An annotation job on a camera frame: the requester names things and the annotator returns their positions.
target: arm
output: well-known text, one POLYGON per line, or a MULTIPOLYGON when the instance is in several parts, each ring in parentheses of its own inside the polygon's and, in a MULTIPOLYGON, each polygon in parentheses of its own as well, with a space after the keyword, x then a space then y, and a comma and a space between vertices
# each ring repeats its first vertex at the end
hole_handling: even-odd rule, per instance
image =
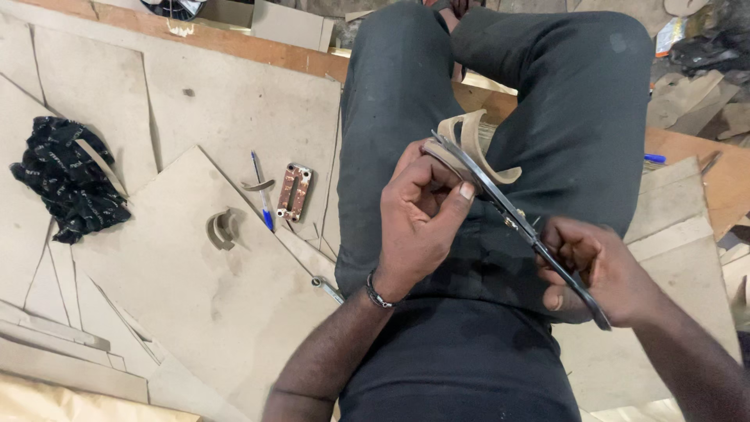
MULTIPOLYGON (((750 420, 750 380, 744 369, 675 304, 612 231, 571 219, 550 219, 542 240, 569 270, 578 270, 615 327, 632 327, 686 420, 750 420)), ((585 309, 546 263, 550 310, 585 309)))
MULTIPOLYGON (((446 259, 473 200, 474 187, 422 155, 423 143, 406 148, 380 197, 383 245, 372 283, 391 303, 446 259)), ((349 297, 286 363, 263 420, 330 420, 339 393, 392 314, 375 305, 364 288, 349 297)))

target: knee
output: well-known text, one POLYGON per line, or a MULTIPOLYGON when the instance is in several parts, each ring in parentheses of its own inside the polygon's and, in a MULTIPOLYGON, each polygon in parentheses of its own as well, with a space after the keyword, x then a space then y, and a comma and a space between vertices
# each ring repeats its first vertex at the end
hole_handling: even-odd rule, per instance
POLYGON ((622 59, 650 62, 654 46, 643 24, 618 12, 592 12, 591 15, 589 31, 582 35, 598 43, 600 51, 611 51, 622 59))
POLYGON ((435 24, 436 19, 430 8, 415 0, 402 0, 373 12, 362 23, 359 31, 387 31, 395 29, 415 29, 418 31, 425 24, 435 24))

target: black bracelet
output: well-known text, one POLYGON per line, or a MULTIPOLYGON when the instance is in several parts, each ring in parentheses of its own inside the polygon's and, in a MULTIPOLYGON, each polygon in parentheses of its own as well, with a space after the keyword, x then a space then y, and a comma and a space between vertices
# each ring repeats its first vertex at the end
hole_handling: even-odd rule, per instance
POLYGON ((381 308, 393 308, 395 306, 399 306, 404 302, 404 300, 399 300, 398 302, 390 303, 386 302, 382 299, 382 297, 375 291, 375 288, 373 288, 373 273, 375 273, 375 270, 370 271, 370 274, 367 275, 367 296, 372 300, 372 303, 375 303, 381 308))

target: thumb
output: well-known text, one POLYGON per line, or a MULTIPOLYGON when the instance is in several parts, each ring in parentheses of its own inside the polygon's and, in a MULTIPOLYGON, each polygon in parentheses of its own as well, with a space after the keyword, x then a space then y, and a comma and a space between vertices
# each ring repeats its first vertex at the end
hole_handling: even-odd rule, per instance
POLYGON ((462 182, 454 186, 451 193, 440 204, 440 211, 428 223, 433 233, 455 237, 474 201, 474 185, 462 182))
POLYGON ((550 285, 544 291, 542 302, 551 311, 587 311, 584 302, 566 285, 550 285))

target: blue pen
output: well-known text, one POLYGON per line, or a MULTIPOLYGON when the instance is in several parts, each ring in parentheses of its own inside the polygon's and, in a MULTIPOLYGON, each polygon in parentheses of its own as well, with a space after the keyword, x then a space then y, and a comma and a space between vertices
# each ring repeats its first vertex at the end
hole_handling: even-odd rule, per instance
MULTIPOLYGON (((250 157, 253 158, 253 167, 255 167, 255 177, 258 178, 258 183, 260 183, 260 172, 258 171, 258 163, 255 161, 255 151, 250 151, 250 157)), ((271 219, 271 213, 269 213, 269 205, 266 203, 266 193, 264 192, 265 189, 260 189, 260 199, 263 200, 263 221, 265 221, 265 226, 270 230, 274 230, 274 221, 271 219)))
POLYGON ((656 155, 656 154, 646 154, 643 157, 644 160, 653 161, 655 163, 663 164, 667 162, 667 157, 664 157, 663 155, 656 155))

